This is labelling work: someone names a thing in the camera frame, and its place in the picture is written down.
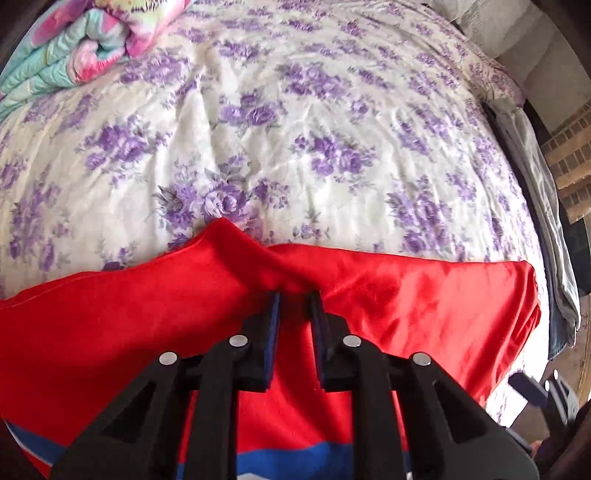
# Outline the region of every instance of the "black plastic bracket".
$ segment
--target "black plastic bracket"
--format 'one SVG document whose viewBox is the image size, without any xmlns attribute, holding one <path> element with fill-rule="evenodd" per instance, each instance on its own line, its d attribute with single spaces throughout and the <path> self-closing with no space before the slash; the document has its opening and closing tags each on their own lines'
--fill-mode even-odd
<svg viewBox="0 0 591 480">
<path fill-rule="evenodd" d="M 236 397 L 271 382 L 280 295 L 238 335 L 204 355 L 163 353 L 118 395 L 53 466 L 51 480 L 173 480 L 190 393 L 199 390 L 187 480 L 236 478 Z"/>
<path fill-rule="evenodd" d="M 353 392 L 356 480 L 406 478 L 392 391 L 415 480 L 539 479 L 521 446 L 426 353 L 382 353 L 324 312 L 319 292 L 310 295 L 310 318 L 321 386 Z"/>
</svg>

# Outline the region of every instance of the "red towel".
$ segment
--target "red towel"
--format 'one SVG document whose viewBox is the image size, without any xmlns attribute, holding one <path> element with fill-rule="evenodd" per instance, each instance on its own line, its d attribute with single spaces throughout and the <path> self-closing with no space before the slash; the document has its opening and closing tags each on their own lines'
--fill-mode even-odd
<svg viewBox="0 0 591 480">
<path fill-rule="evenodd" d="M 526 262 L 448 263 L 277 245 L 226 220 L 190 245 L 116 272 L 81 273 L 0 302 L 0 413 L 67 446 L 164 351 L 203 353 L 288 295 L 267 394 L 240 395 L 239 452 L 351 441 L 349 394 L 320 390 L 303 294 L 393 355 L 428 352 L 483 404 L 540 308 Z"/>
</svg>

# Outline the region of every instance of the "colorful blanket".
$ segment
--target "colorful blanket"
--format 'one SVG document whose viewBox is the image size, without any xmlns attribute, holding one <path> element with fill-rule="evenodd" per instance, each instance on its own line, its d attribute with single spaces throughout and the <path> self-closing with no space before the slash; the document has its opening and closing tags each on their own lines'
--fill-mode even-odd
<svg viewBox="0 0 591 480">
<path fill-rule="evenodd" d="M 192 0 L 59 0 L 0 75 L 0 121 L 30 99 L 87 83 L 140 56 Z"/>
</svg>

